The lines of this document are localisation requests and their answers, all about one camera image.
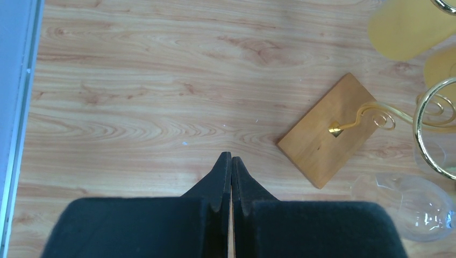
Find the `clear wine glass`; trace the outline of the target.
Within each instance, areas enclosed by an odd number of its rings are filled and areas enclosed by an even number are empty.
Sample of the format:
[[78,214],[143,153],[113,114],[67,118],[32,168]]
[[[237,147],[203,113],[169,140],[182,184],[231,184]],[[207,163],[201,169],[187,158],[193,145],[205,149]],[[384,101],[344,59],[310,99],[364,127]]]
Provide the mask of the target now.
[[411,241],[441,240],[455,232],[455,203],[441,187],[419,176],[360,175],[351,198],[383,207],[401,235]]
[[[444,140],[429,140],[425,148],[432,159],[443,169],[455,175],[455,143]],[[439,175],[422,158],[420,149],[414,148],[414,159],[419,169],[428,175]]]

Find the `gold wire glass rack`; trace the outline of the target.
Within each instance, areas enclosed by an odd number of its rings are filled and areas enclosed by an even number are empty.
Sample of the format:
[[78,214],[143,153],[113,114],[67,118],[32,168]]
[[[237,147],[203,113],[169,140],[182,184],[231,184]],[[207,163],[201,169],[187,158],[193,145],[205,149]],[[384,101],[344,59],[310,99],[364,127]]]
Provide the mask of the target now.
[[428,154],[423,131],[455,132],[455,115],[443,121],[428,121],[427,105],[455,111],[454,98],[441,95],[455,84],[450,77],[436,83],[416,98],[416,109],[407,114],[378,102],[351,74],[345,74],[278,142],[278,148],[317,188],[322,188],[364,144],[377,128],[393,130],[398,118],[412,127],[414,141],[422,158],[437,173],[455,179]]

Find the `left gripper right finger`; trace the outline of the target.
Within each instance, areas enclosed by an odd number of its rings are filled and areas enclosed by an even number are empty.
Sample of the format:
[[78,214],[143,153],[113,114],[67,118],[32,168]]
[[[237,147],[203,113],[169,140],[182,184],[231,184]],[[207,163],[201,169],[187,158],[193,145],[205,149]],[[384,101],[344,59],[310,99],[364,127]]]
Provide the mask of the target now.
[[378,204],[282,201],[232,160],[236,257],[406,257],[394,223]]

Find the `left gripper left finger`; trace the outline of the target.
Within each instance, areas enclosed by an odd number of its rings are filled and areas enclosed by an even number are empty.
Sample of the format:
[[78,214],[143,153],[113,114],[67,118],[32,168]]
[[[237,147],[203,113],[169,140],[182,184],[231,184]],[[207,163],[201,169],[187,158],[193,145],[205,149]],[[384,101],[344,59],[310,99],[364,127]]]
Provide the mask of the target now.
[[42,257],[227,257],[232,157],[179,197],[72,201]]

